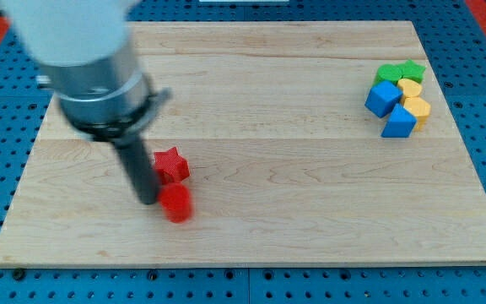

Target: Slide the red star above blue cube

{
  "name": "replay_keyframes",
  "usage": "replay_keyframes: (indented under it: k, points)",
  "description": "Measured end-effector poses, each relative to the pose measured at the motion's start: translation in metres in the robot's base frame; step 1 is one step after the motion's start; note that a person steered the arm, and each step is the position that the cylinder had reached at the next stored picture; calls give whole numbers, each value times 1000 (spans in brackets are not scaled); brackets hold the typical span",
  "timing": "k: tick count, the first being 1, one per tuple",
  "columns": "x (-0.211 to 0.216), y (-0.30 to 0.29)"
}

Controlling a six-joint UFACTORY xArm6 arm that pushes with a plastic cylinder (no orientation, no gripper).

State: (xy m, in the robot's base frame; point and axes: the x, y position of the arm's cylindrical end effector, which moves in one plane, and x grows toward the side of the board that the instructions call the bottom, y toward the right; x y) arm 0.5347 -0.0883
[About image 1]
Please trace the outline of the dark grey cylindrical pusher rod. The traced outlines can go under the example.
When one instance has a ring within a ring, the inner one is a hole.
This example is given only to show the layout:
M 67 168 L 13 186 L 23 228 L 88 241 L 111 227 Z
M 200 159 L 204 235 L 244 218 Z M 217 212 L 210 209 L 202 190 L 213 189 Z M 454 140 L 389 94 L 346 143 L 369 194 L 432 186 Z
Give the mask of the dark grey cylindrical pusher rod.
M 155 204 L 160 182 L 143 139 L 133 134 L 130 137 L 117 138 L 113 146 L 138 200 L 146 205 Z

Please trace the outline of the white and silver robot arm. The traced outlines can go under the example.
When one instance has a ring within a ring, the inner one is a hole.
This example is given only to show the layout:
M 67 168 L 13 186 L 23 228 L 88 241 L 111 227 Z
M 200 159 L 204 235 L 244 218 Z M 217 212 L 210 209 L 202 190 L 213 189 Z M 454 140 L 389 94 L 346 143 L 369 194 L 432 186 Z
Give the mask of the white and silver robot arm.
M 161 182 L 141 132 L 171 97 L 154 90 L 135 55 L 127 15 L 133 1 L 1 0 L 3 12 L 53 90 L 68 123 L 113 146 L 143 204 Z

